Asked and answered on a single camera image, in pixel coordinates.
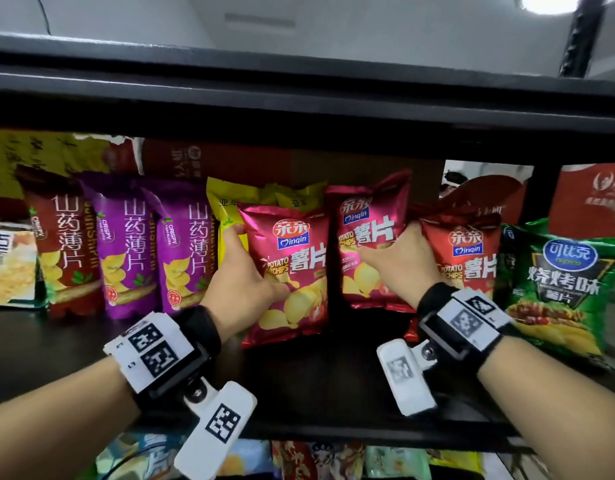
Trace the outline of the person's right hand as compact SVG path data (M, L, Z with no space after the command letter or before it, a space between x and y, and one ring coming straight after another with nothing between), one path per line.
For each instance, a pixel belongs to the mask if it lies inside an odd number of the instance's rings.
M385 264L368 264L384 285L409 306L418 309L425 293L443 281L432 249L418 221L412 221L392 243L393 257Z

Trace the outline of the person's left hand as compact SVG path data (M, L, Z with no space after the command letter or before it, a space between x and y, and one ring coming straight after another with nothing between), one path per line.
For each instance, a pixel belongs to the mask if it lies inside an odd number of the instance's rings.
M242 224L230 226L223 233L225 255L213 275L201 305L216 327L222 344L255 324L270 307L257 306L257 282L263 276L243 247Z

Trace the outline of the magenta potato chip bag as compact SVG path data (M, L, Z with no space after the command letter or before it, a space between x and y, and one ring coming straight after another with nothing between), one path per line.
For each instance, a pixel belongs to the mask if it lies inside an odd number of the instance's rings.
M329 185L325 190L338 250L339 290L352 308L414 312L359 254L360 248L390 247L405 230L412 176L411 169L402 169L374 185Z
M282 283L276 301L248 330L242 349L320 334L328 324L329 217L322 208L302 212L267 205L238 206L248 252L263 278Z

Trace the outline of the person's left forearm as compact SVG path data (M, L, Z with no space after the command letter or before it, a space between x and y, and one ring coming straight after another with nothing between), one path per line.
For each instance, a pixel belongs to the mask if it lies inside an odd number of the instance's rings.
M0 480L75 480L140 416L106 357L0 404Z

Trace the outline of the person's right forearm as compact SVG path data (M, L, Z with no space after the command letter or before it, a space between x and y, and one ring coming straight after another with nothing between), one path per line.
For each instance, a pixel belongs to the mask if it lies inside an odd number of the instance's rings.
M515 337L477 377L554 478L615 480L615 393Z

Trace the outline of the red potato chip bag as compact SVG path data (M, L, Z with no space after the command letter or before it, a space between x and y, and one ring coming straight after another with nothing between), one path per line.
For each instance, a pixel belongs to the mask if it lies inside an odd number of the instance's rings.
M417 219L428 241L438 270L450 285L493 297L497 274L502 216L481 214L476 207L444 211L414 206L408 218Z

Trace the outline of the yellow snack bag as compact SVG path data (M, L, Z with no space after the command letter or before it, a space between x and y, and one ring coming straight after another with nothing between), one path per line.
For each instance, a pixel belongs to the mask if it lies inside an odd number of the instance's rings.
M214 177L207 177L206 195L218 221L217 259L218 265L221 266L225 255L223 233L230 226L243 223L238 204L267 204L270 199L263 188L235 184Z
M295 189L279 184L267 184L261 190L261 203L295 209L302 213L321 209L328 182L317 182L302 189Z

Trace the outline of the purple yam chip bag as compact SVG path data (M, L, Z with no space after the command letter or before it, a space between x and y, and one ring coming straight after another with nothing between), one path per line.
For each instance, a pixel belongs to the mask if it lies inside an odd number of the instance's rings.
M95 213L106 314L112 320L160 307L156 223L137 179L94 171L78 178Z
M215 219L202 182L144 178L138 183L156 216L163 311L199 305L216 271Z

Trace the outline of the dark green snack bag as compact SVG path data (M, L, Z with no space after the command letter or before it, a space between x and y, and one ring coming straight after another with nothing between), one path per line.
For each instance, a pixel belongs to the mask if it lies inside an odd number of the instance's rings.
M507 300L514 287L514 274L523 231L517 226L503 223L498 248L494 298L496 303Z

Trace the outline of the red and brown cardboard carton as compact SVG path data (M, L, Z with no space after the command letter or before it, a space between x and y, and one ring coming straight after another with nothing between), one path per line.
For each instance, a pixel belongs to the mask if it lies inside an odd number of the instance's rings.
M102 160L112 172L124 175L202 181L214 177L256 187L293 188L317 182L374 185L408 168L413 172L409 200L420 203L439 196L445 167L445 160L141 137L112 143Z

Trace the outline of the black metal shelf rack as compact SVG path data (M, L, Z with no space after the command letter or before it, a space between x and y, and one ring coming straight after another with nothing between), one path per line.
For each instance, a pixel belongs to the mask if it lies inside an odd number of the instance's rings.
M0 126L77 133L268 144L378 157L422 150L417 130L545 145L463 158L535 163L547 175L574 144L615 157L615 82L551 79L397 64L221 52L0 32ZM235 341L212 385L233 380L257 397L243 436L530 452L472 379L432 371L449 395L439 413L400 415L376 347L387 332L333 332L247 358Z

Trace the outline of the row of colourful snack packets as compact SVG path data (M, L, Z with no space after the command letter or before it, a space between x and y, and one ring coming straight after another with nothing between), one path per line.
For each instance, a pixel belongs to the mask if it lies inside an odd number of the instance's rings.
M174 459L185 436L115 439L78 480L184 480ZM482 454L365 445L239 439L212 480L486 480Z

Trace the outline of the green potato chip bag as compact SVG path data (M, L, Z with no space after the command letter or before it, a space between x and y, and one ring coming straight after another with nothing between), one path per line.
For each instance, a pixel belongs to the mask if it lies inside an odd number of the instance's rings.
M608 369L605 318L615 285L615 238L548 233L547 219L523 226L514 287L499 307L533 345L577 364Z

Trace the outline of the white and yellow chip bag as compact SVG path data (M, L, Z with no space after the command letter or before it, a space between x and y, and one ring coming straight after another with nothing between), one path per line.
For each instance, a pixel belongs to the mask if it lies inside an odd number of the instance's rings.
M46 306L47 291L31 226L0 222L0 307Z

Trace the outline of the yellow printed carton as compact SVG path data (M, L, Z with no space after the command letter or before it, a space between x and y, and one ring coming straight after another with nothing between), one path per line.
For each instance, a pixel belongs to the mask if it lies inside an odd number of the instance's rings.
M91 135L0 129L0 198L21 200L15 178L21 164L62 176L71 172L110 172L104 151L110 142Z

